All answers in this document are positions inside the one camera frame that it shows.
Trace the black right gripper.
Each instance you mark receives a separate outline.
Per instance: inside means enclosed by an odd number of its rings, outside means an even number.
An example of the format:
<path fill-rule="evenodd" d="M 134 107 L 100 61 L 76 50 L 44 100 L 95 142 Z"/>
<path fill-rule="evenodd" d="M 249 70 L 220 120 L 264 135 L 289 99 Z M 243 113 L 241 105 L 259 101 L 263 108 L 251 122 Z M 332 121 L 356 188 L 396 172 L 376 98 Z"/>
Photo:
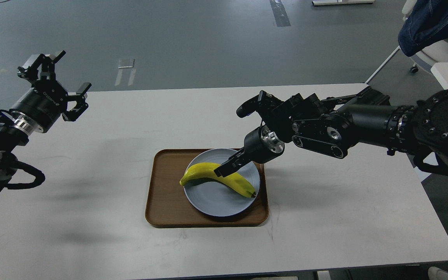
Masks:
<path fill-rule="evenodd" d="M 267 126 L 259 126 L 244 138 L 244 148 L 214 169 L 217 177 L 227 177 L 251 163 L 267 163 L 284 153 L 285 143 Z"/>

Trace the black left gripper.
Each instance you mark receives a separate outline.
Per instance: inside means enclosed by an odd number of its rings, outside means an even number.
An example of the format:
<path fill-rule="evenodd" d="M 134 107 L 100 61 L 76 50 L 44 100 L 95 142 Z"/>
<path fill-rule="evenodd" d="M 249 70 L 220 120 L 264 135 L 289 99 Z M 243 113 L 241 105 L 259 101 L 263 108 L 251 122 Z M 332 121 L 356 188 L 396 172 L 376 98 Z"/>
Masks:
<path fill-rule="evenodd" d="M 66 122 L 75 122 L 89 107 L 86 99 L 92 87 L 90 82 L 83 83 L 76 94 L 67 95 L 66 89 L 56 80 L 55 64 L 65 54 L 64 50 L 54 54 L 34 54 L 17 68 L 18 77 L 30 82 L 31 87 L 13 105 L 10 113 L 14 117 L 17 114 L 30 117 L 38 125 L 39 133 L 48 132 L 60 115 Z M 76 105 L 66 110 L 69 102 Z"/>

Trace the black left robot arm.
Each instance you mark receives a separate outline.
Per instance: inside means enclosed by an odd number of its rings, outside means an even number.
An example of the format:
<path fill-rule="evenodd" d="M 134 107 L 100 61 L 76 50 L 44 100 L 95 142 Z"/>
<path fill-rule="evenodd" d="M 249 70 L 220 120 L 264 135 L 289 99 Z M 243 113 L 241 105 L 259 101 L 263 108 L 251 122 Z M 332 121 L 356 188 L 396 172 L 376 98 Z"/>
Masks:
<path fill-rule="evenodd" d="M 19 161 L 12 151 L 25 146 L 32 133 L 48 132 L 59 117 L 76 121 L 89 106 L 86 98 L 91 83 L 69 94 L 56 78 L 55 66 L 65 53 L 35 54 L 18 67 L 18 77 L 31 87 L 12 108 L 0 109 L 0 192 L 40 186 L 45 181 L 43 172 Z"/>

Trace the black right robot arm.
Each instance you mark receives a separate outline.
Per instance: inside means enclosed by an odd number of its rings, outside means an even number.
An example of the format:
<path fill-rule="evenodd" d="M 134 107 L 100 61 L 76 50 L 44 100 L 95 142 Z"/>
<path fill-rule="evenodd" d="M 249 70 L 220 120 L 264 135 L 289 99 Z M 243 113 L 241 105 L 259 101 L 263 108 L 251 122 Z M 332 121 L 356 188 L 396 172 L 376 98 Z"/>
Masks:
<path fill-rule="evenodd" d="M 285 101 L 265 91 L 244 102 L 238 117 L 258 113 L 263 125 L 250 132 L 244 147 L 215 169 L 227 177 L 250 162 L 281 156 L 284 145 L 342 159 L 362 142 L 403 152 L 423 172 L 448 176 L 448 89 L 414 106 L 391 106 L 389 96 L 366 87 L 357 94 L 320 100 L 296 94 Z"/>

